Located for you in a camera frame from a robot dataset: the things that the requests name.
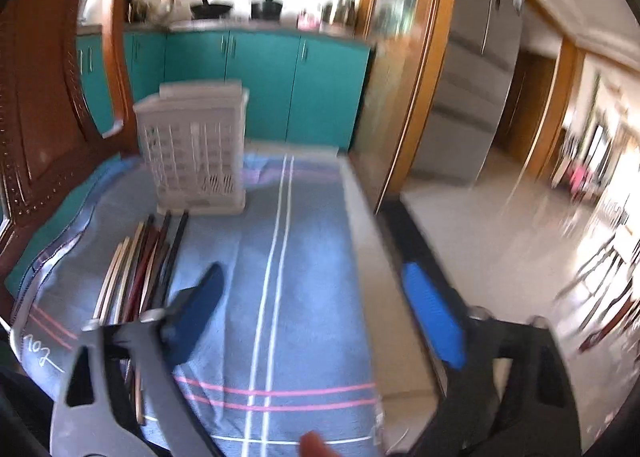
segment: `white container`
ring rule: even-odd
[[[134,105],[161,211],[244,209],[242,157],[248,91],[238,83],[166,84]]]

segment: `wooden chair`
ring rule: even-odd
[[[124,0],[104,0],[102,44],[114,128],[102,137],[76,60],[78,0],[0,0],[2,283],[34,233],[103,161],[138,153],[124,57]],[[14,297],[0,285],[0,317]]]

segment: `black chopstick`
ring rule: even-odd
[[[160,283],[154,292],[152,309],[160,309],[161,307],[164,307],[169,291],[169,284],[171,283],[172,273],[174,272],[175,259],[178,256],[178,250],[180,249],[180,243],[182,242],[184,229],[187,226],[188,220],[189,212],[185,211],[182,213],[182,217],[180,217],[180,224],[178,224],[178,229],[175,232],[174,243],[171,245],[171,250],[169,251],[164,265],[164,272],[162,273]]]

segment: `finger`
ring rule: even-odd
[[[316,432],[305,433],[300,438],[301,457],[339,457]]]

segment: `refrigerator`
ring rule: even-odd
[[[520,49],[524,0],[455,0],[449,41],[412,170],[478,179]]]

